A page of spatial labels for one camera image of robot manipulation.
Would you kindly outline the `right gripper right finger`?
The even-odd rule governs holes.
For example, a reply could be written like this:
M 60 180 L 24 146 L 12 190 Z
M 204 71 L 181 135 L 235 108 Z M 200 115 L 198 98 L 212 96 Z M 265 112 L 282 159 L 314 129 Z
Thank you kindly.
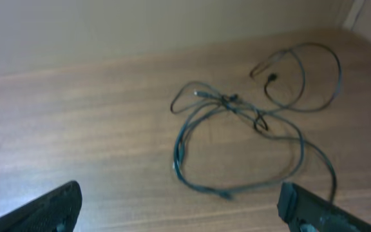
M 291 182 L 282 184 L 277 208 L 291 232 L 371 232 L 371 224 Z

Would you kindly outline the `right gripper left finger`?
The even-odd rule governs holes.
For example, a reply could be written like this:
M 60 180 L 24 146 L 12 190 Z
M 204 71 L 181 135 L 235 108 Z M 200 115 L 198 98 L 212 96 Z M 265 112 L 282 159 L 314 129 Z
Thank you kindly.
M 73 231 L 81 207 L 81 187 L 72 180 L 1 216 L 0 232 Z

